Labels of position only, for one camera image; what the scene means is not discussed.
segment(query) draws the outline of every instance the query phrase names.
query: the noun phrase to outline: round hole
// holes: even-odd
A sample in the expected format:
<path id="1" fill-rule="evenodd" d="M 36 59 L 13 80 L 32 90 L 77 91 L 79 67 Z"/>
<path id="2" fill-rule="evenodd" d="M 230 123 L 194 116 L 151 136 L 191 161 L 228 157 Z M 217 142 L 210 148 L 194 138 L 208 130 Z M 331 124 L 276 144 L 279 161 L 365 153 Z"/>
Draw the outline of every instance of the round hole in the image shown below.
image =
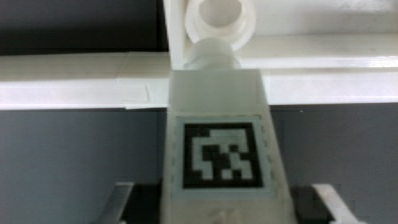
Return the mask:
<path id="1" fill-rule="evenodd" d="M 199 12 L 208 25 L 224 27 L 237 21 L 242 15 L 242 4 L 237 0 L 205 0 Z"/>

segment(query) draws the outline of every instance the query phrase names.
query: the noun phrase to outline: black square pattern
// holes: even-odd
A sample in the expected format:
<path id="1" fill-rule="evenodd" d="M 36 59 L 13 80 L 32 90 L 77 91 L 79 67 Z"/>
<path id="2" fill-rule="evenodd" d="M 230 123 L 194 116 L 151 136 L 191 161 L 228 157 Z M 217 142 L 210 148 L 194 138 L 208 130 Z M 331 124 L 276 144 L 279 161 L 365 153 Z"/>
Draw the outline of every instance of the black square pattern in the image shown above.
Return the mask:
<path id="1" fill-rule="evenodd" d="M 262 188 L 253 123 L 185 124 L 183 188 Z"/>

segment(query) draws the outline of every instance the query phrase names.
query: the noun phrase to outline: gray wall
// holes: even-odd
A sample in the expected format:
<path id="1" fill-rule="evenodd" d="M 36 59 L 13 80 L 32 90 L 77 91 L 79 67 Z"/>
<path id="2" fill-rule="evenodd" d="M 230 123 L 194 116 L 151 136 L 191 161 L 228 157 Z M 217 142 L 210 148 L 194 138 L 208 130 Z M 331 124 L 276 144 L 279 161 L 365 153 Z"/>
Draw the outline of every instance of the gray wall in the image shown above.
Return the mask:
<path id="1" fill-rule="evenodd" d="M 272 107 L 292 186 L 333 183 L 397 224 L 398 104 Z M 89 224 L 114 182 L 162 176 L 166 111 L 0 112 L 0 223 Z"/>
<path id="2" fill-rule="evenodd" d="M 0 112 L 0 223 L 89 224 L 114 182 L 159 182 L 162 116 Z"/>

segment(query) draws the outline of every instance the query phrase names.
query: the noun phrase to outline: white surface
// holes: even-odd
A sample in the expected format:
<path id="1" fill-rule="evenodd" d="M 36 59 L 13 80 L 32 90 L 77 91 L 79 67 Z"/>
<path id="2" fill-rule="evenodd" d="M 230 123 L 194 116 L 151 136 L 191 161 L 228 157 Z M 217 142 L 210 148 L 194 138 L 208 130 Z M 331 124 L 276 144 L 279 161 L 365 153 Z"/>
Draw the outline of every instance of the white surface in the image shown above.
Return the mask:
<path id="1" fill-rule="evenodd" d="M 0 57 L 0 109 L 167 106 L 167 54 Z"/>
<path id="2" fill-rule="evenodd" d="M 0 110 L 167 107 L 169 70 L 169 55 L 157 53 L 0 57 Z M 271 105 L 398 102 L 398 68 L 262 73 Z M 249 94 L 247 88 L 235 87 Z"/>

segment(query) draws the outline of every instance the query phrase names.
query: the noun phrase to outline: white plastic arm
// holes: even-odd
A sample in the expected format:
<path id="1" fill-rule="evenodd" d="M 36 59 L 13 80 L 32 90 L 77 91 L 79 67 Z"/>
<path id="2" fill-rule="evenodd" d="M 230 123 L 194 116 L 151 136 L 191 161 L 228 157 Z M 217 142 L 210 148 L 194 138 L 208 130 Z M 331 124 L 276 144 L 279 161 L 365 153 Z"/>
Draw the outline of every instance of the white plastic arm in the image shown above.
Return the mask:
<path id="1" fill-rule="evenodd" d="M 358 220 L 356 215 L 352 214 L 352 211 L 347 207 L 345 201 L 340 197 L 333 185 L 315 184 L 313 187 L 336 219 L 336 221 L 331 222 L 331 224 L 366 224 Z"/>

